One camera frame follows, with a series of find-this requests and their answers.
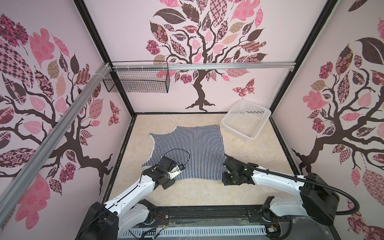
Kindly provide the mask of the blue white striped tank top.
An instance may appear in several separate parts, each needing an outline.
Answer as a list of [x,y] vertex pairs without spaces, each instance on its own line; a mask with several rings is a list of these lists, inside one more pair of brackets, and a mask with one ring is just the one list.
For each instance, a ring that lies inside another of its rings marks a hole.
[[176,126],[165,134],[150,133],[153,148],[143,169],[158,164],[162,157],[168,157],[186,169],[176,180],[201,179],[221,181],[226,171],[224,141],[219,125],[201,127]]

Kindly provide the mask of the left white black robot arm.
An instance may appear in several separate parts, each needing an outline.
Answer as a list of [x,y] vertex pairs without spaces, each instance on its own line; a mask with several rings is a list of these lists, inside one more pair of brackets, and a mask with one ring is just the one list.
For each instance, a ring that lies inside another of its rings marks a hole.
[[163,168],[155,165],[145,169],[139,180],[114,199],[101,204],[95,202],[88,210],[76,240],[116,240],[124,230],[144,222],[149,207],[140,201],[156,187],[170,187],[185,167]]

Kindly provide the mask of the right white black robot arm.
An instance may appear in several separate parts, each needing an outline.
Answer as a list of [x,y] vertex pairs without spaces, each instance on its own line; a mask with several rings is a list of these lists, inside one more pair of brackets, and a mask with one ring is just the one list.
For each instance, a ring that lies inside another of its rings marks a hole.
[[325,226],[333,225],[340,198],[318,175],[286,175],[256,164],[243,163],[230,156],[226,157],[223,165],[226,171],[222,182],[226,186],[266,186],[290,195],[287,199],[267,197],[260,210],[264,221],[275,222],[280,217],[304,216]]

